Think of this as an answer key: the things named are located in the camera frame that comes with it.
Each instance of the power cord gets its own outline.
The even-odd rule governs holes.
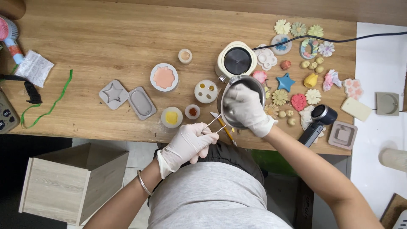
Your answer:
[[[273,44],[273,45],[269,45],[269,46],[264,46],[264,47],[258,47],[258,48],[252,48],[252,50],[258,50],[258,49],[263,49],[263,48],[271,48],[271,47],[275,47],[278,45],[282,45],[288,42],[291,42],[293,40],[297,40],[300,38],[315,38],[315,39],[319,39],[319,40],[323,40],[323,41],[329,41],[329,42],[333,42],[333,43],[344,43],[344,42],[350,42],[350,41],[356,41],[356,40],[360,40],[360,39],[365,39],[365,38],[369,38],[369,37],[378,37],[378,36],[396,36],[396,35],[406,35],[407,32],[401,32],[401,33],[378,33],[378,34],[371,34],[371,35],[367,35],[367,36],[363,36],[363,37],[356,37],[356,38],[352,38],[352,39],[347,39],[347,40],[341,40],[341,41],[337,41],[337,40],[331,40],[331,39],[326,39],[326,38],[322,38],[322,37],[317,37],[317,36],[311,36],[311,35],[304,35],[304,36],[299,36],[299,37],[294,37],[292,39],[289,39],[288,41],[285,42],[281,42],[278,44]]]

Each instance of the wooden table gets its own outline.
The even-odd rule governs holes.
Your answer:
[[[203,79],[212,80],[219,88],[225,86],[217,80],[214,66],[228,43],[240,40],[253,48],[261,43],[269,44],[275,35],[273,26],[278,19],[287,19],[291,23],[301,21],[308,27],[319,24],[324,28],[324,37],[330,39],[356,36],[355,22],[317,18],[87,0],[27,0],[26,4],[26,15],[17,21],[23,52],[33,49],[55,64],[44,88],[39,88],[44,103],[25,115],[27,126],[49,111],[61,94],[70,69],[73,69],[73,79],[64,98],[50,115],[31,129],[15,128],[11,131],[14,134],[169,142],[177,130],[161,124],[161,112],[166,107],[175,106],[184,111],[187,105],[194,103],[201,108],[201,116],[195,121],[208,123],[213,120],[209,112],[217,111],[216,103],[199,103],[193,91],[196,83]],[[272,91],[277,87],[275,77],[285,73],[279,64],[288,59],[293,64],[288,72],[296,81],[289,97],[306,92],[302,82],[312,71],[299,67],[303,60],[298,51],[300,42],[293,42],[292,50],[278,57],[278,65],[267,72]],[[193,53],[190,65],[182,65],[178,60],[178,51],[182,48]],[[319,75],[315,88],[322,94],[321,103],[338,112],[338,120],[352,123],[352,117],[340,110],[345,100],[343,88],[333,86],[330,91],[323,92],[322,82],[329,69],[337,70],[341,80],[354,78],[356,43],[335,44],[335,50],[332,57],[325,58],[325,71]],[[168,94],[154,89],[149,80],[152,68],[163,62],[173,65],[180,79],[177,90]],[[7,69],[3,67],[3,72],[10,70],[12,64],[8,64]],[[128,102],[117,110],[109,109],[98,92],[113,79],[118,79],[128,91],[142,86],[157,107],[157,113],[140,121]],[[1,83],[1,88],[21,115],[29,106],[23,84],[7,81]],[[288,108],[291,107],[285,105],[281,109]],[[298,139],[303,133],[298,112],[295,112],[295,118],[297,124],[294,127],[289,127],[286,119],[281,119],[278,126]],[[184,117],[183,124],[193,122]],[[211,128],[217,130],[220,124],[216,122]],[[312,150],[321,154],[351,154],[328,144],[330,126],[324,133],[326,136],[313,144]],[[241,147],[272,149],[248,130],[232,135]],[[221,140],[229,142],[224,132],[220,136]]]

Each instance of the gray t-shirt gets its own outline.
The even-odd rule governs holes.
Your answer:
[[[169,175],[154,191],[148,228],[291,229],[266,205],[263,186],[245,171],[200,162]]]

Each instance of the black strap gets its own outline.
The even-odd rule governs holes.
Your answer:
[[[24,86],[25,86],[26,91],[27,91],[27,93],[28,93],[28,95],[30,97],[30,100],[27,100],[27,102],[32,103],[32,104],[42,103],[41,95],[38,93],[35,86],[30,81],[27,81],[24,77],[21,77],[21,76],[18,76],[18,75],[0,74],[0,79],[24,81]]]

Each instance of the wooden box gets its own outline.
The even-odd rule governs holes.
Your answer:
[[[80,225],[122,187],[128,156],[87,143],[30,158],[19,212]]]

